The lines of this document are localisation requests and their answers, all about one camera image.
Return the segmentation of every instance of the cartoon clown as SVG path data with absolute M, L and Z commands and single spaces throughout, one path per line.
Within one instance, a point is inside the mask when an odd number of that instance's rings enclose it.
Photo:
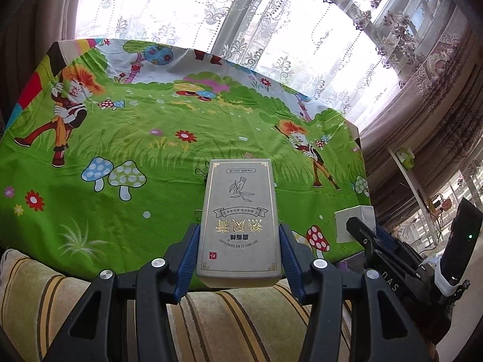
M 313 174 L 315 175 L 315 182 L 313 183 L 314 188 L 322 187 L 320 183 L 318 171 L 321 171 L 322 174 L 330 181 L 334 188 L 337 191 L 341 189 L 337 186 L 334 177 L 330 175 L 329 171 L 324 166 L 324 161 L 317 150 L 309 143 L 306 138 L 307 131 L 304 127 L 294 124 L 288 120 L 281 120 L 280 127 L 275 126 L 275 128 L 284 136 L 288 138 L 289 143 L 295 148 L 297 151 L 302 151 L 305 156 L 311 158 L 313 164 Z
M 67 98 L 62 96 L 64 90 L 63 79 L 70 81 Z M 65 67 L 59 77 L 59 82 L 52 88 L 54 118 L 48 123 L 35 129 L 26 138 L 14 138 L 15 143 L 22 147 L 30 147 L 33 141 L 43 132 L 55 129 L 56 141 L 54 146 L 53 167 L 65 164 L 64 151 L 69 147 L 67 141 L 73 129 L 79 128 L 88 114 L 85 100 L 95 94 L 102 94 L 104 88 L 96 82 L 94 75 L 82 65 Z

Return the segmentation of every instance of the white glove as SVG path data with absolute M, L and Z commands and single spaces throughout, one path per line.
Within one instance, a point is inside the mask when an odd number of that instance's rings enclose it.
M 304 151 L 303 154 L 305 156 L 308 156 L 309 158 L 314 158 L 315 159 L 315 154 L 312 154 L 310 151 Z
M 63 119 L 69 117 L 69 112 L 67 111 L 67 109 L 65 107 L 62 107 L 62 106 L 55 105 L 54 106 L 54 114 L 63 118 Z
M 298 148 L 299 146 L 296 144 L 296 142 L 294 141 L 294 139 L 291 139 L 289 138 L 288 139 L 288 142 L 292 145 L 293 148 Z
M 59 82 L 59 83 L 55 84 L 54 87 L 52 87 L 52 95 L 57 97 L 60 94 L 62 94 L 63 90 L 64 90 L 64 83 Z

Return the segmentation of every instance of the orange hair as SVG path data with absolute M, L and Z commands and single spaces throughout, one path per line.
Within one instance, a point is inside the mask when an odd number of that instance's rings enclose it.
M 302 133 L 304 135 L 307 134 L 307 131 L 303 126 L 296 125 L 291 121 L 288 121 L 287 119 L 282 119 L 280 121 L 280 131 L 284 135 L 289 135 L 291 133 Z
M 70 65 L 66 66 L 62 70 L 62 75 L 67 80 L 76 79 L 79 83 L 82 83 L 94 95 L 100 95 L 104 92 L 104 87 L 96 82 L 95 76 L 82 65 Z

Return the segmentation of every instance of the cartoon tablecloth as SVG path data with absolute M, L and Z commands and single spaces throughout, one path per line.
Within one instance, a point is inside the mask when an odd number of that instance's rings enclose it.
M 337 244 L 334 212 L 369 204 L 364 161 L 342 115 L 311 118 L 311 102 L 198 50 L 55 43 L 0 143 L 0 241 L 80 278 L 136 270 L 199 219 L 196 169 L 254 157 L 272 159 L 280 222 L 298 242 L 348 257 L 361 247 Z

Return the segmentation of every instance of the yellow flower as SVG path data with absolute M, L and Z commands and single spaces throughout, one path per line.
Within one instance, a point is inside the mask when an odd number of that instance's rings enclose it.
M 14 213 L 16 216 L 20 216 L 24 214 L 24 209 L 22 208 L 21 205 L 16 204 L 14 207 Z

